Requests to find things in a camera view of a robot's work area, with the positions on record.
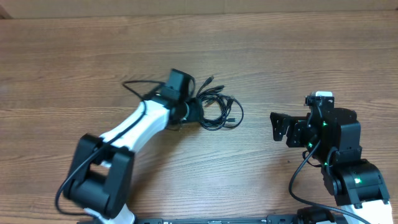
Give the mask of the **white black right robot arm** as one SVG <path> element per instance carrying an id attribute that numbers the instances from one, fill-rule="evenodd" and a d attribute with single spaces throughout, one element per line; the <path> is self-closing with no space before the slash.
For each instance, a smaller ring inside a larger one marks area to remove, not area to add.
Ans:
<path id="1" fill-rule="evenodd" d="M 272 112 L 273 139 L 286 138 L 288 147 L 304 147 L 303 162 L 290 179 L 288 190 L 305 208 L 288 223 L 393 223 L 390 195 L 381 171 L 361 157 L 361 125 L 353 110 L 335 107 L 332 93 L 306 96 L 310 112 L 291 116 Z M 293 193 L 294 180 L 310 159 L 318 161 L 323 183 L 335 198 L 331 207 Z"/>

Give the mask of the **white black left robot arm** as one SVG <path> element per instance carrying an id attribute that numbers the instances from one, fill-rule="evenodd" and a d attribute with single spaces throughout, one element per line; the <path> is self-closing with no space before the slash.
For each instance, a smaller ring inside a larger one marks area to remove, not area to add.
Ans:
<path id="1" fill-rule="evenodd" d="M 55 196 L 56 205 L 64 196 L 84 209 L 90 223 L 134 223 L 126 201 L 136 153 L 168 125 L 198 122 L 203 116 L 202 105 L 193 96 L 191 75 L 171 69 L 168 81 L 155 85 L 117 127 L 80 138 L 68 176 Z"/>

